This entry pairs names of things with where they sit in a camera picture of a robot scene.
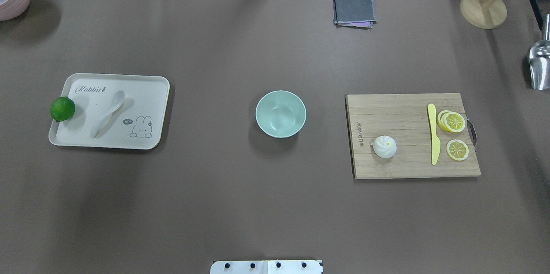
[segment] cartoon bunny illustration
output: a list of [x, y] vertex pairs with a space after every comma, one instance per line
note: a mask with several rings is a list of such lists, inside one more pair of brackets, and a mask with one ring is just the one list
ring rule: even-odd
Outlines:
[[139, 116], [136, 118], [136, 123], [130, 133], [130, 137], [151, 137], [153, 126], [151, 125], [151, 117]]

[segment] wooden base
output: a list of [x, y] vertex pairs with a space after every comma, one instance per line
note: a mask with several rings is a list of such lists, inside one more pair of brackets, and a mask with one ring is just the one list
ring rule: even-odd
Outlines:
[[483, 9], [481, 4], [486, 0], [461, 0], [460, 12], [462, 16], [473, 26], [481, 29], [495, 29], [506, 20], [506, 6], [502, 0], [496, 0], [494, 4]]

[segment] light green bowl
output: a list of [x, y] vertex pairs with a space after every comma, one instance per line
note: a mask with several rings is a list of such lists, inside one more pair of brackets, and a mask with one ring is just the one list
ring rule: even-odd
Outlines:
[[256, 122], [263, 132], [272, 137], [291, 137], [304, 127], [306, 107], [290, 91], [275, 90], [258, 102]]

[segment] green lime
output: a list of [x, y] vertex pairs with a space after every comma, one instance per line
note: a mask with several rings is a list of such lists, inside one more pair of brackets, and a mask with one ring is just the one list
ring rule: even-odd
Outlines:
[[69, 97], [59, 97], [49, 107], [49, 114], [57, 122], [66, 121], [74, 115], [74, 102]]

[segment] metal handle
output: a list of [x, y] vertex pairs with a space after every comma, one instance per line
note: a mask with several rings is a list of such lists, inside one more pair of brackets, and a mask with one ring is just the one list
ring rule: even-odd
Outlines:
[[550, 40], [550, 14], [546, 14], [542, 22], [542, 39]]
[[468, 114], [466, 114], [466, 125], [468, 126], [468, 131], [470, 132], [470, 137], [472, 139], [472, 144], [474, 145], [474, 150], [477, 146], [477, 134], [476, 129], [474, 128], [474, 124], [470, 122], [470, 118], [468, 117]]

